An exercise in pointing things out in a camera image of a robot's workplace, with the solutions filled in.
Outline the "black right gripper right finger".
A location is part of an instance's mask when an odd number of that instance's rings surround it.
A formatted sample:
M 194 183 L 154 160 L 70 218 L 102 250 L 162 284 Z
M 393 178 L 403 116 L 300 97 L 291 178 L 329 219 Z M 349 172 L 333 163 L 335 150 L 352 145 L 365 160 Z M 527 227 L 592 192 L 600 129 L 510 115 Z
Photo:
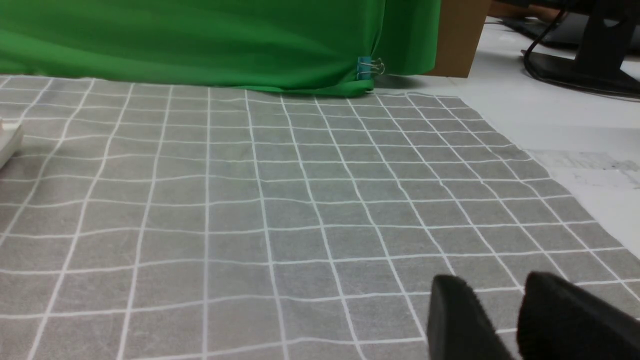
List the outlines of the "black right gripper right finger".
M 516 341 L 524 360 L 637 360 L 640 323 L 560 276 L 533 271 Z

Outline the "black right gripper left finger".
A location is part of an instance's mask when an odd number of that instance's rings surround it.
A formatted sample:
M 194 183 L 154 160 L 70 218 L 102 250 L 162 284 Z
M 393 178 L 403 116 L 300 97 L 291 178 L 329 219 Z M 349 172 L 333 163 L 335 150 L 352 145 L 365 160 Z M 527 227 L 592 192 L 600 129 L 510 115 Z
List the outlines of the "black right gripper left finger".
M 431 360 L 511 360 L 473 289 L 462 278 L 436 275 L 426 338 Z

